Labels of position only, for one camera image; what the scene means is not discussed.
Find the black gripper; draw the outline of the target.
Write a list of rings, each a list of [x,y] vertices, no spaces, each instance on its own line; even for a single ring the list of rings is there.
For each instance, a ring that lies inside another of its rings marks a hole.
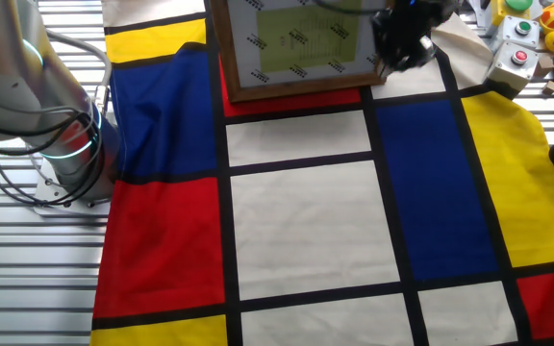
[[[393,72],[400,72],[401,56],[406,56],[406,69],[431,61],[436,49],[428,35],[454,11],[455,0],[396,0],[391,9],[376,13],[371,24],[378,76],[388,78]]]

